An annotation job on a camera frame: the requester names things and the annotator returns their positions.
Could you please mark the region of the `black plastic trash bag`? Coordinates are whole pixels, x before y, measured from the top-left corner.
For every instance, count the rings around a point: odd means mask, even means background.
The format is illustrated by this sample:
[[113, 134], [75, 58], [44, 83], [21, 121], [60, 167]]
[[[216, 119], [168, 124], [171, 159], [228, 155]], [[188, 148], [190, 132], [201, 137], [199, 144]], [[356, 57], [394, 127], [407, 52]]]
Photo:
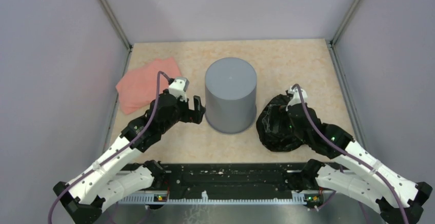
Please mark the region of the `black plastic trash bag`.
[[285, 110], [289, 101], [287, 95], [275, 96], [256, 121], [259, 140], [269, 151], [290, 152], [303, 145], [302, 140], [294, 135]]

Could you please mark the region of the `grey plastic trash bin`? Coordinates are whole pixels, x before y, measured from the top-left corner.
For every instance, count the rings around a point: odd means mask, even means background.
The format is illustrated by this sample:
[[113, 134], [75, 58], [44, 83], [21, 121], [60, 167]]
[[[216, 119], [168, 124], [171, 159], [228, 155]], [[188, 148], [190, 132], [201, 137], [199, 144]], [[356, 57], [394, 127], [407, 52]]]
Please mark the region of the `grey plastic trash bin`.
[[215, 61], [205, 74], [205, 117], [224, 134], [247, 130], [256, 118], [257, 74], [247, 61], [226, 57]]

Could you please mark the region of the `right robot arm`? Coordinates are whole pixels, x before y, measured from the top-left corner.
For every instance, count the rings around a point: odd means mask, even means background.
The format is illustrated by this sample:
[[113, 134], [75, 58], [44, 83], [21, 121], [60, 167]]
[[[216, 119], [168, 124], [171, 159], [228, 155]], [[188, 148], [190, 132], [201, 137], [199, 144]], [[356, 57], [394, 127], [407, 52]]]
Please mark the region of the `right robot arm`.
[[418, 223], [432, 186], [394, 172], [341, 127], [322, 123], [312, 108], [296, 104], [280, 111], [287, 114], [291, 132], [303, 144], [355, 174], [346, 175], [311, 159], [299, 176], [305, 188], [320, 187], [344, 194], [379, 213], [386, 223]]

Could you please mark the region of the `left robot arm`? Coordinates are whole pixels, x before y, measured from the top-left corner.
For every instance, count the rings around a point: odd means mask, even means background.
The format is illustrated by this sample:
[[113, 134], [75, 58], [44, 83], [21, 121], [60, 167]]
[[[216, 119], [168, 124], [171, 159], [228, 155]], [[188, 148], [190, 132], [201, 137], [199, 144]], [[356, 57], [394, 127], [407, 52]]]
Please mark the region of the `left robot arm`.
[[165, 170], [155, 160], [139, 164], [129, 174], [117, 173], [161, 140], [178, 122], [200, 124], [205, 107], [199, 96], [188, 101], [164, 90], [149, 110], [130, 121], [115, 142], [87, 170], [69, 182], [58, 182], [53, 190], [75, 223], [95, 223], [110, 206], [142, 189], [158, 190], [164, 185]]

